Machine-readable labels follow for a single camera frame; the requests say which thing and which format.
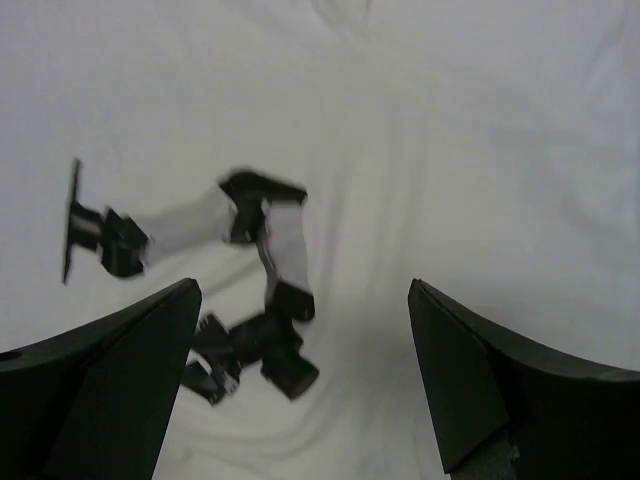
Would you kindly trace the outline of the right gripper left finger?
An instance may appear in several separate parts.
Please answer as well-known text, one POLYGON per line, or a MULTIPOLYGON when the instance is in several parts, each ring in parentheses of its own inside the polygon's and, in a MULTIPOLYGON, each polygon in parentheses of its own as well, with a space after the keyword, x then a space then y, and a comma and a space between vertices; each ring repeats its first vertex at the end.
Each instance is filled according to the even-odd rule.
POLYGON ((2 353, 2 478, 152 478, 201 301, 185 278, 2 353))

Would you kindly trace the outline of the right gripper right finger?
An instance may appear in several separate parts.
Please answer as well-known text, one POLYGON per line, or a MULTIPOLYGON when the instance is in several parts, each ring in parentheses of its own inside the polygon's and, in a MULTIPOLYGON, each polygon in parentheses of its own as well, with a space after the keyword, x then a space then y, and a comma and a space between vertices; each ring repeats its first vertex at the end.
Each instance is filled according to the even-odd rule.
POLYGON ((410 323, 443 470, 454 479, 635 479, 639 375, 555 350, 422 280, 410 323))

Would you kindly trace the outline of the white t-shirt with robot print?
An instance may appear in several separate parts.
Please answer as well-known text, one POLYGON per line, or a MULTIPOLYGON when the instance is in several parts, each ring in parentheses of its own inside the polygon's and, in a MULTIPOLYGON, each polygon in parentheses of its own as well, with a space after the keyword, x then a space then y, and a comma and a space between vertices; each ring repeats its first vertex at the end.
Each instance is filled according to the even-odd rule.
POLYGON ((232 323, 254 250, 60 281, 70 166, 93 208, 196 198, 234 166, 303 183, 318 382, 178 395, 159 479, 439 479, 407 308, 421 278, 539 342, 639 365, 635 1, 5 1, 1 347, 189 276, 232 323))

